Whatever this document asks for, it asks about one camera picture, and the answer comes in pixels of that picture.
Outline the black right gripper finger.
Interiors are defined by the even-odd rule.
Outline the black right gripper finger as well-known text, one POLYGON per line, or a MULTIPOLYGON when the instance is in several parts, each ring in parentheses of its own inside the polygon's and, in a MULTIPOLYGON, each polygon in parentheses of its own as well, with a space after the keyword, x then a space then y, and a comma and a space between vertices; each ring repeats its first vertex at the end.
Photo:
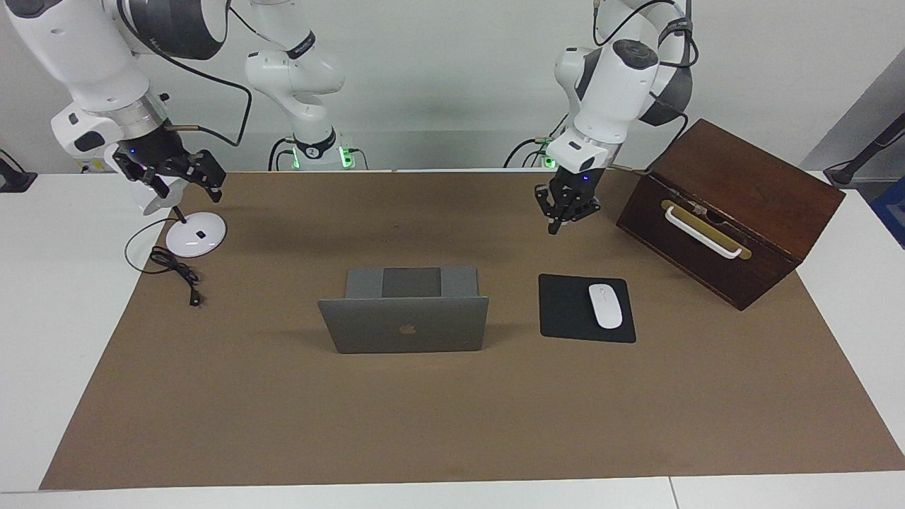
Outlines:
POLYGON ((120 171, 130 182, 138 182, 154 191, 159 199, 167 199, 170 187, 155 168, 145 168, 123 153, 113 153, 113 168, 120 171))
POLYGON ((202 149, 191 155, 191 183, 204 188, 213 203, 219 203, 223 197, 224 180, 226 171, 210 151, 202 149))

